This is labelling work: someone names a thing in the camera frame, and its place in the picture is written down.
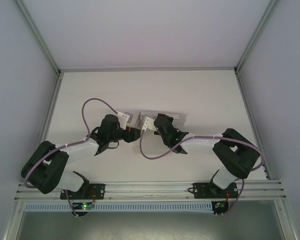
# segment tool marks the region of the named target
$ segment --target white panel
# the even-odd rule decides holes
[[[0,239],[54,79],[13,1],[0,0]]]
[[[24,0],[61,69],[234,67],[269,0]]]
[[[57,144],[84,138],[87,133],[81,107],[89,98],[101,98],[120,112],[181,112],[187,115],[181,128],[184,131],[215,134],[234,128],[254,143],[233,70],[65,73],[47,139]],[[97,101],[85,109],[91,129],[110,113]],[[159,136],[147,131],[142,143],[146,146],[152,142],[164,146]],[[72,162],[67,169],[93,182],[208,181],[223,166],[216,155],[203,153],[171,153],[147,160],[138,146],[139,141],[122,141],[117,149]],[[165,151],[167,148],[160,148],[155,154]],[[264,170],[252,172],[249,179],[264,180]]]
[[[270,171],[300,231],[300,1],[278,4],[242,79]]]

